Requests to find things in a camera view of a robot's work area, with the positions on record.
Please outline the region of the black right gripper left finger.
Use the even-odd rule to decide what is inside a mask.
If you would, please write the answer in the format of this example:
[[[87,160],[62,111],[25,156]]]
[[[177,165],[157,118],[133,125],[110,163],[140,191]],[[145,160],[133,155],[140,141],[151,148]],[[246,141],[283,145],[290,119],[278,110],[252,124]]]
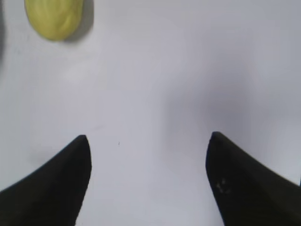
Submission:
[[[0,193],[2,226],[74,226],[91,176],[88,139],[79,135]]]

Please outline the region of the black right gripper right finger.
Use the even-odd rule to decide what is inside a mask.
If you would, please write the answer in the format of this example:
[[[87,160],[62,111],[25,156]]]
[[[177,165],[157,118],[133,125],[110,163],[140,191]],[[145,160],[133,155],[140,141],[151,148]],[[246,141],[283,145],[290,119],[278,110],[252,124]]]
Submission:
[[[301,187],[220,132],[211,134],[206,174],[226,226],[299,226]]]

